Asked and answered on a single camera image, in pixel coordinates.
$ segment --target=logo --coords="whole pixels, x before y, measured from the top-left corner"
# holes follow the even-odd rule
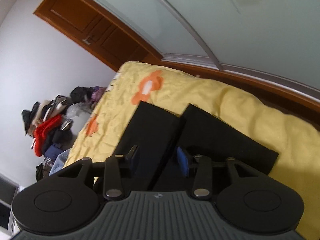
[[[154,194],[154,197],[155,197],[155,198],[157,198],[157,199],[160,199],[160,198],[162,198],[162,197],[163,197],[163,195],[162,195],[162,194],[160,194],[160,193],[157,193],[157,194]]]

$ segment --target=black foam pad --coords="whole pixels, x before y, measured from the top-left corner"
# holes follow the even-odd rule
[[[206,155],[217,162],[234,157],[264,174],[269,174],[276,162],[278,153],[192,104],[181,118],[185,119],[185,126],[177,146],[191,155]]]
[[[17,194],[12,212],[21,229],[55,235],[88,223],[99,205],[97,195],[83,183],[49,176]]]
[[[146,102],[139,103],[113,152],[113,155],[126,155],[132,146],[139,146],[140,160],[134,179],[130,180],[131,185],[123,181],[129,190],[145,190],[145,186],[161,173],[176,143],[179,124],[174,114]]]
[[[295,229],[304,210],[298,193],[262,177],[241,178],[218,195],[216,205],[229,223],[260,234]]]

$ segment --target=red clothing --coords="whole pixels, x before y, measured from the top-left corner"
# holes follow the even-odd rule
[[[59,125],[61,125],[61,122],[62,115],[58,114],[55,117],[43,122],[41,125],[38,126],[37,129],[35,129],[33,136],[36,139],[35,153],[38,157],[41,157],[43,154],[41,151],[41,147],[47,137],[48,132],[50,132],[53,128],[56,128]]]

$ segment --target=ribbed surface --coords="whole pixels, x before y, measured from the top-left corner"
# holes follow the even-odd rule
[[[255,236],[223,221],[209,202],[185,192],[132,192],[109,202],[94,222],[62,236],[21,232],[14,240],[302,240],[291,231],[278,236]]]

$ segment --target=bed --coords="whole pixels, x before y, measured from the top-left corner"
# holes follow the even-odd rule
[[[269,176],[300,194],[305,210],[297,231],[308,240],[319,240],[320,133],[311,124],[222,82],[126,62],[79,133],[65,166],[83,157],[102,162],[111,156],[140,100],[176,115],[191,103],[278,152]]]

